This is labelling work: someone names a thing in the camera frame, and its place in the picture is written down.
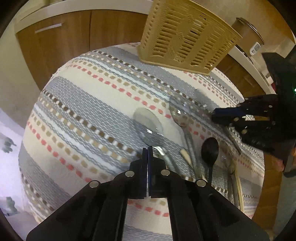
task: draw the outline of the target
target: table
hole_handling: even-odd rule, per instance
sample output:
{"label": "table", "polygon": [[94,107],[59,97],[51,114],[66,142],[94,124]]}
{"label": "table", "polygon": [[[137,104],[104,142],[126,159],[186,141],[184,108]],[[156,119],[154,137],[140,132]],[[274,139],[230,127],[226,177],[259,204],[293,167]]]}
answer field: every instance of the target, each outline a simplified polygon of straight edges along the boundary
{"label": "table", "polygon": [[[138,159],[146,145],[133,126],[137,108],[145,107],[157,116],[164,129],[163,146],[182,176],[192,179],[193,173],[179,152],[186,146],[168,109],[170,95],[188,100],[194,93],[198,103],[209,107],[234,107],[243,101],[237,88],[217,69],[203,76],[143,64],[137,57],[137,46],[123,44],[82,54],[59,68],[41,92],[19,154],[25,192],[38,222],[90,180],[112,180]],[[224,140],[234,149],[202,111],[193,117],[189,129],[197,153],[208,137]],[[263,154],[239,145],[243,153],[239,156],[235,152],[235,160],[244,213],[251,218],[264,178]],[[212,186],[227,197],[227,171],[220,158],[213,169]],[[138,237],[172,239],[166,199],[128,201],[124,240]]]}

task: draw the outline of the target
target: black spoon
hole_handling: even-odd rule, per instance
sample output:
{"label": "black spoon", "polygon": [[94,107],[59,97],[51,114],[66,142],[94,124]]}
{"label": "black spoon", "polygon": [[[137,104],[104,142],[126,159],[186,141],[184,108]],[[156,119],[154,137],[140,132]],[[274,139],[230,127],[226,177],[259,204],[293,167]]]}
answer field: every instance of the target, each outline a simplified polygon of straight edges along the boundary
{"label": "black spoon", "polygon": [[202,159],[209,168],[208,183],[212,184],[213,165],[216,162],[219,154],[219,144],[216,138],[210,137],[202,144]]}

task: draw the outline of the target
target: brown appliance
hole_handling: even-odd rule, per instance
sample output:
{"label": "brown appliance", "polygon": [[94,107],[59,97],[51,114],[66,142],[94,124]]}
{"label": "brown appliance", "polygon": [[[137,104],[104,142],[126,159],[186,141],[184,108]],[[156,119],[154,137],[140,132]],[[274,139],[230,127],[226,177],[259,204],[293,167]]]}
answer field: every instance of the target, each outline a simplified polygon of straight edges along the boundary
{"label": "brown appliance", "polygon": [[264,40],[258,33],[257,29],[244,18],[237,18],[232,28],[242,36],[237,45],[251,57],[256,54],[264,44]]}

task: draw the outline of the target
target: wooden cabinet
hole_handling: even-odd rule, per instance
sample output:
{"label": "wooden cabinet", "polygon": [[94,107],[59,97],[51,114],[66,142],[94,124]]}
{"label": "wooden cabinet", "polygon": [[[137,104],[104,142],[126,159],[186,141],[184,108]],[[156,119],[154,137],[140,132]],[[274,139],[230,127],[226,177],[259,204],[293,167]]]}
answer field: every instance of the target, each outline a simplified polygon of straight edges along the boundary
{"label": "wooden cabinet", "polygon": [[265,95],[257,81],[230,55],[226,55],[216,66],[237,87],[243,97]]}
{"label": "wooden cabinet", "polygon": [[91,11],[54,16],[16,35],[27,66],[40,90],[59,67],[89,51]]}
{"label": "wooden cabinet", "polygon": [[92,10],[90,50],[140,42],[146,14],[119,10]]}

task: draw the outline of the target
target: orange object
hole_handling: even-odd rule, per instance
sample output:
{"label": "orange object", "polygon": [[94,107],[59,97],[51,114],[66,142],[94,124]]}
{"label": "orange object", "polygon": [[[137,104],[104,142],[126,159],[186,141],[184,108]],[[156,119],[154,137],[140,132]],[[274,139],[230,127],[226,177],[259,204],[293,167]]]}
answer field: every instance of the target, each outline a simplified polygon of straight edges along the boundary
{"label": "orange object", "polygon": [[190,0],[154,0],[138,47],[147,64],[209,75],[242,37]]}

